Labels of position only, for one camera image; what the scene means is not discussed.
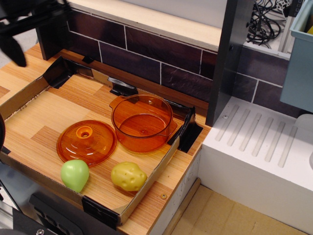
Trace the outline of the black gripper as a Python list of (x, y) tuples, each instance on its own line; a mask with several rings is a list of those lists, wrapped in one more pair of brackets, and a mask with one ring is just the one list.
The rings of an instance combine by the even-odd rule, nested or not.
[(26, 59), (19, 43), (12, 37), (43, 26), (71, 12), (66, 0), (2, 0), (0, 2), (0, 49), (19, 67)]

